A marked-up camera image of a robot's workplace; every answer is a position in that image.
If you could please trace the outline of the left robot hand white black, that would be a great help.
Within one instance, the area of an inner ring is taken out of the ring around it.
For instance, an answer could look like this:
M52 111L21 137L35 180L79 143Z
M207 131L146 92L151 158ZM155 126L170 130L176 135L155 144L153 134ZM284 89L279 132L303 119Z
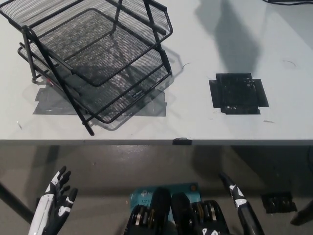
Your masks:
M78 194L78 189L65 185L70 175L71 171L64 166L51 179L39 199L29 235L56 235L61 230Z

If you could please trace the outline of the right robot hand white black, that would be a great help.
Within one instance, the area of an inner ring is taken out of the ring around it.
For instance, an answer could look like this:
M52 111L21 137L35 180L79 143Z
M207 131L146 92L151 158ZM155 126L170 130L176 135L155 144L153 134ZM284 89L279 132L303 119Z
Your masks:
M262 226L246 197L234 181L225 173L219 177L233 200L238 218L245 235L263 235ZM199 235L229 235L231 234L220 205L215 200L198 202L194 206L196 225Z

